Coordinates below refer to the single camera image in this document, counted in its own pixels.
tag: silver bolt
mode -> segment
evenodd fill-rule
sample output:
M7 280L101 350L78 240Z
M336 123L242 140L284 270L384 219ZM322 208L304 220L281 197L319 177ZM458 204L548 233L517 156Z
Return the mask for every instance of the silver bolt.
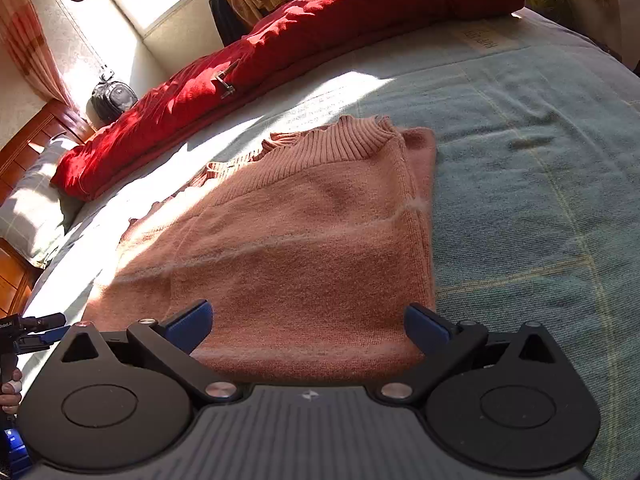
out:
M380 393L389 399L406 399L414 390L408 384L387 383L380 388Z
M228 399L233 396L237 390L238 388L235 384L227 383L225 381L211 383L204 389L209 397L215 397L217 399Z

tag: folded sweater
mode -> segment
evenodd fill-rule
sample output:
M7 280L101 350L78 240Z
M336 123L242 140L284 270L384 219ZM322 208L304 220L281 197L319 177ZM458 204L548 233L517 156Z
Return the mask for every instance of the folded sweater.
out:
M434 308L432 131L345 116L263 151L135 222L84 318L121 330L209 300L214 329L192 355L238 381L382 380L415 364L402 314Z

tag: red blanket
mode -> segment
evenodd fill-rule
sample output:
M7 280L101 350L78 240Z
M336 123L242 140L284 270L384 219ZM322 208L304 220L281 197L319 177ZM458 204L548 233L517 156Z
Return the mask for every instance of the red blanket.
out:
M68 152L52 183L92 200L204 126L340 54L436 20L518 10L524 0L294 0L224 49L150 90L93 140ZM214 74L233 62L225 89Z

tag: black backpack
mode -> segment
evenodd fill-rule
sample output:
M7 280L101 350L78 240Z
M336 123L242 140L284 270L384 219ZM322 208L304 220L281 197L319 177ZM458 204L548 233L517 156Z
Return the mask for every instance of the black backpack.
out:
M113 72L100 74L100 82L91 94L91 104L104 124L113 123L138 102L136 93L121 81L114 81Z

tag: pillow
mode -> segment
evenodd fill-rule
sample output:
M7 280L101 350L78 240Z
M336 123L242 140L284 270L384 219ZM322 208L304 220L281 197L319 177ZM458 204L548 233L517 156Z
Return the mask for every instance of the pillow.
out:
M64 135L51 139L0 206L0 237L34 267L47 266L82 207L49 183L60 158L77 145Z

